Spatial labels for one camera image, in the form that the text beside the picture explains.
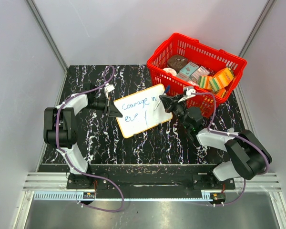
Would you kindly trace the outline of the blue capped whiteboard marker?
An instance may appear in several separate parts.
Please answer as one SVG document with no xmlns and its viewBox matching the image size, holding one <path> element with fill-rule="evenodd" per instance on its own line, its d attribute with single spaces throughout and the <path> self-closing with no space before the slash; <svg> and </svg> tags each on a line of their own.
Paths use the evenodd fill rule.
<svg viewBox="0 0 286 229">
<path fill-rule="evenodd" d="M 163 92 L 163 94 L 161 94 L 161 95 L 159 96 L 159 101 L 158 101 L 156 107 L 154 108 L 154 111 L 156 111 L 156 109 L 158 108 L 158 106 L 159 106 L 160 103 L 162 102 L 162 97 L 167 95 L 169 89 L 170 89 L 170 85 L 167 85 L 167 87 L 165 88 L 165 91 Z"/>
</svg>

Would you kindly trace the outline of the yellow framed whiteboard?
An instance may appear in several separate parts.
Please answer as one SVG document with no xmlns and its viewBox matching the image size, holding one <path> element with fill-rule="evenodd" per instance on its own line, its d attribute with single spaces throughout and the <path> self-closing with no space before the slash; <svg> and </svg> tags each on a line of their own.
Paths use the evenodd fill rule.
<svg viewBox="0 0 286 229">
<path fill-rule="evenodd" d="M 165 112 L 159 96 L 165 91 L 163 84 L 157 84 L 114 101 L 122 113 L 117 118 L 124 138 L 132 137 L 159 124 L 170 121 L 172 113 Z"/>
</svg>

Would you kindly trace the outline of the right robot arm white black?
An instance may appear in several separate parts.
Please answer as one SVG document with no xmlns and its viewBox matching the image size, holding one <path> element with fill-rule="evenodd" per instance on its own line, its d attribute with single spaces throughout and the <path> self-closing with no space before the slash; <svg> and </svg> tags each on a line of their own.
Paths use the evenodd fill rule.
<svg viewBox="0 0 286 229">
<path fill-rule="evenodd" d="M 224 132 L 203 127 L 200 108 L 195 106 L 188 108 L 185 105 L 185 101 L 195 95 L 195 93 L 176 96 L 162 94 L 159 99 L 165 112 L 173 113 L 180 121 L 189 141 L 228 153 L 230 160 L 218 164 L 207 177 L 209 187 L 218 189 L 231 178 L 241 177 L 247 181 L 256 175 L 267 173 L 272 157 L 257 137 L 247 129 L 242 132 Z"/>
</svg>

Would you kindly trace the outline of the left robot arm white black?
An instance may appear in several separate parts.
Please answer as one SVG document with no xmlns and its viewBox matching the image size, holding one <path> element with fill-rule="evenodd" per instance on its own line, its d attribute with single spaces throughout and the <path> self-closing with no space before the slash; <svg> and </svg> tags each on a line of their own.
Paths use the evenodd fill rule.
<svg viewBox="0 0 286 229">
<path fill-rule="evenodd" d="M 114 90 L 112 84 L 104 86 L 104 98 L 96 97 L 100 87 L 88 84 L 91 89 L 86 92 L 72 94 L 69 99 L 56 107 L 48 107 L 44 111 L 44 142 L 54 147 L 66 160 L 70 172 L 79 175 L 77 183 L 82 188 L 90 188 L 94 178 L 89 171 L 89 163 L 84 159 L 78 147 L 78 126 L 76 115 L 83 109 L 94 109 L 109 117 L 122 118 L 122 113 L 114 105 L 109 93 Z"/>
</svg>

